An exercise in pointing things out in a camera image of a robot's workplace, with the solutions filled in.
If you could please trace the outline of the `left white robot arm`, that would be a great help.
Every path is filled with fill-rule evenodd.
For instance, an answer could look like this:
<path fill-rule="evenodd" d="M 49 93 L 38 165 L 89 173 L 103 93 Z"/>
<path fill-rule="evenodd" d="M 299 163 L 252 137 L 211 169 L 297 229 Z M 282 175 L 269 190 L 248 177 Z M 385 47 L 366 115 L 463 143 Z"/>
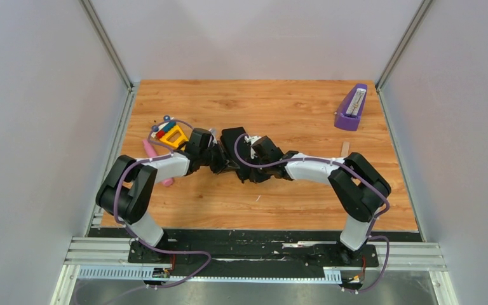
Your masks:
<path fill-rule="evenodd" d="M 153 262 L 163 262 L 169 245 L 162 241 L 164 231 L 149 215 L 154 186 L 164 180 L 185 177 L 208 167 L 214 174 L 239 170 L 234 152 L 235 140 L 215 138 L 202 128 L 192 130 L 189 139 L 168 154 L 136 159 L 119 156 L 101 183 L 95 202 L 116 222 L 146 243 L 145 254 Z"/>

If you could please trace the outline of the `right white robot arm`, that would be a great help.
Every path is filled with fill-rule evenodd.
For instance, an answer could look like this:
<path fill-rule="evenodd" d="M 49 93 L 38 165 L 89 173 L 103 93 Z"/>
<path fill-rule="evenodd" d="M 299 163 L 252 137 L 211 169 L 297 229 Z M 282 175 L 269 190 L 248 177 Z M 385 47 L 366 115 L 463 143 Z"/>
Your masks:
<path fill-rule="evenodd" d="M 248 145 L 254 159 L 249 163 L 238 152 L 246 146 L 247 136 L 246 133 L 238 136 L 233 144 L 236 159 L 243 165 L 277 179 L 306 180 L 332 187 L 348 215 L 337 256 L 349 266 L 359 261 L 376 220 L 390 209 L 391 186 L 386 179 L 357 152 L 345 158 L 321 158 L 299 152 L 283 154 L 267 137 Z"/>

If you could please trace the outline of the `black zip tool case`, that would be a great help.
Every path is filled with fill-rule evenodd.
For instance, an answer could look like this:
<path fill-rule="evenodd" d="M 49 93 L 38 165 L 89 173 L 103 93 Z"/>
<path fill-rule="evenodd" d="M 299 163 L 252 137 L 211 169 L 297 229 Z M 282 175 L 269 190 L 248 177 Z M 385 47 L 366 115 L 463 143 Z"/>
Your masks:
<path fill-rule="evenodd" d="M 250 178 L 251 168 L 244 165 L 240 159 L 237 158 L 237 154 L 240 155 L 241 159 L 245 159 L 247 156 L 246 145 L 241 145 L 243 142 L 243 137 L 241 135 L 245 134 L 244 127 L 234 127 L 223 129 L 220 136 L 221 145 L 224 149 L 231 155 L 233 160 L 240 166 L 240 169 L 235 171 L 237 178 L 244 183 Z"/>

